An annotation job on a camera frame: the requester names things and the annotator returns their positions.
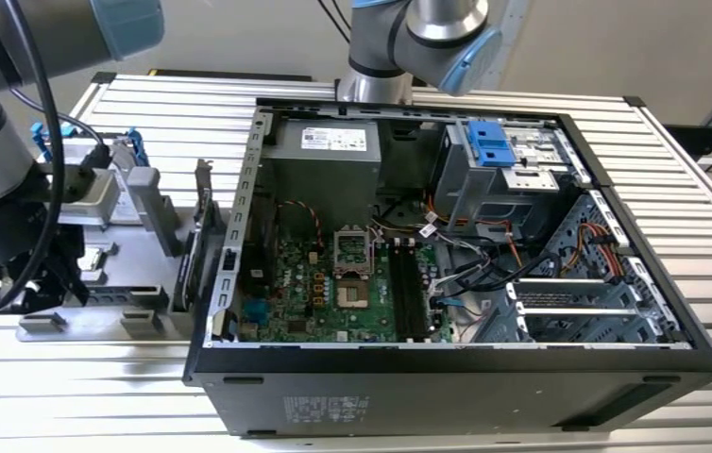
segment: ram slot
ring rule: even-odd
[[[388,252],[390,295],[393,300],[393,325],[396,339],[422,341],[428,336],[425,309],[421,296],[421,280],[416,268],[416,256],[410,247],[394,246]]]

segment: blue latch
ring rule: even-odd
[[[468,121],[467,140],[473,149],[477,165],[511,167],[515,164],[515,152],[508,146],[503,127],[497,123]]]
[[[147,154],[143,151],[142,134],[139,134],[135,127],[131,127],[127,129],[125,135],[127,135],[127,140],[130,140],[130,144],[133,145],[133,157],[135,158],[137,165],[141,167],[149,167],[150,162],[147,161]]]
[[[48,162],[52,158],[52,155],[50,154],[50,150],[47,149],[47,144],[44,142],[50,137],[50,134],[43,130],[43,125],[40,123],[32,123],[30,126],[30,132],[32,134],[32,143],[35,143],[38,151],[40,151],[43,161]],[[75,135],[75,132],[75,128],[69,123],[65,123],[61,126],[61,137],[70,138],[73,135]]]

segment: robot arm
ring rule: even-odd
[[[488,0],[352,0],[338,100],[406,103],[409,75],[449,95],[467,93],[500,49],[487,14]]]
[[[66,74],[122,59],[162,35],[158,0],[0,1],[0,91],[32,81],[46,85],[40,66],[46,76]],[[44,203],[57,207],[57,199],[77,199],[77,182],[87,180],[89,169],[66,171],[62,157],[52,169],[50,191],[48,172],[32,161],[0,105],[0,279],[10,285],[0,291],[0,310],[8,304],[16,312],[40,310],[59,305],[66,294],[81,301],[87,295],[75,265],[82,233],[71,226],[48,228],[57,215]],[[23,291],[27,281],[36,290]]]

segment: power supply label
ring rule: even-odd
[[[290,423],[356,423],[366,416],[368,396],[284,396]]]
[[[366,151],[366,131],[306,127],[301,131],[301,149],[330,151]]]

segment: aluminum extrusion table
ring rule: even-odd
[[[328,83],[103,75],[73,114],[99,131],[141,131],[150,164],[162,169],[162,193],[177,205],[193,205],[194,161],[211,159],[214,199],[227,207],[258,96],[332,99],[333,89]],[[519,92],[452,98],[414,89],[413,103],[571,115],[712,335],[712,182],[636,99]],[[186,343],[20,344],[15,323],[0,316],[0,447],[11,450],[712,451],[712,384],[609,434],[241,441],[226,435],[201,389],[179,381]]]

